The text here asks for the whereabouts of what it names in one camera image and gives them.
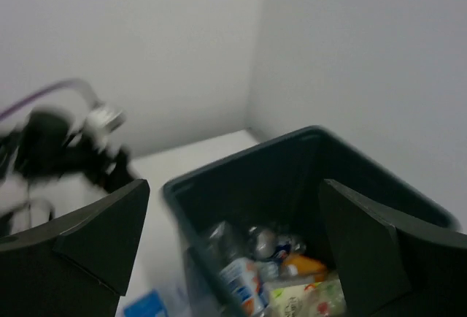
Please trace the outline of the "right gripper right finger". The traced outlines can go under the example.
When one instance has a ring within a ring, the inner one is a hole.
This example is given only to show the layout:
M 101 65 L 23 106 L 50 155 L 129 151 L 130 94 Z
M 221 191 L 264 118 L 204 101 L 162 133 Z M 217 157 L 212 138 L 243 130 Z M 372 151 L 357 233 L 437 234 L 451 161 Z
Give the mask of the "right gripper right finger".
M 324 180 L 321 213 L 348 316 L 465 316 L 466 235 Z

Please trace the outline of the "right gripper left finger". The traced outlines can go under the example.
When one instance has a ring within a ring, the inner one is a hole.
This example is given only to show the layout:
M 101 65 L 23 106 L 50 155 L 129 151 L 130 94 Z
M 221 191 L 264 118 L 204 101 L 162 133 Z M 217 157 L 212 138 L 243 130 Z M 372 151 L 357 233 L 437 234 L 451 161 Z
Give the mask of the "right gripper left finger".
M 1 239 L 2 316 L 114 316 L 128 290 L 150 198 L 138 179 Z

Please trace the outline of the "blue label bottle white cap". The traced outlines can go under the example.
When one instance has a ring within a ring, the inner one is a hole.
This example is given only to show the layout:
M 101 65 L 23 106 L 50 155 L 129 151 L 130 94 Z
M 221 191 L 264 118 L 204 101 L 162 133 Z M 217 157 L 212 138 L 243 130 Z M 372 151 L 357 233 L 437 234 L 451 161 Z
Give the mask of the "blue label bottle white cap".
M 166 306 L 156 290 L 147 292 L 123 308 L 124 317 L 168 317 Z

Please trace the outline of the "clear bottle orange blue label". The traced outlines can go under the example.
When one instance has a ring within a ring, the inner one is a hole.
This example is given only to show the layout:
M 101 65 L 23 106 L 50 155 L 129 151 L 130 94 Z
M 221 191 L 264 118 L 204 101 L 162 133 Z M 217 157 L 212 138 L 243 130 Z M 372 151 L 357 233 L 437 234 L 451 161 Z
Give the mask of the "clear bottle orange blue label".
M 206 234 L 208 251 L 222 267 L 220 277 L 247 316 L 266 316 L 269 293 L 243 237 L 228 222 L 215 224 Z

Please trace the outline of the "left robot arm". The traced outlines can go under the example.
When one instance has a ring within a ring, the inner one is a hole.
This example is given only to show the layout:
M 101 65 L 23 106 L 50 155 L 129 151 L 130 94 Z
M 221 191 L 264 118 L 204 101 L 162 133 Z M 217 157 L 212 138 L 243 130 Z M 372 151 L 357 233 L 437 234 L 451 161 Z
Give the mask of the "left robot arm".
M 31 188 L 81 174 L 111 194 L 136 179 L 128 151 L 120 148 L 112 153 L 107 147 L 108 136 L 124 121 L 121 111 L 103 104 L 94 107 L 82 127 L 74 130 L 63 112 L 35 109 L 24 127 L 1 136 L 1 179 L 12 172 Z

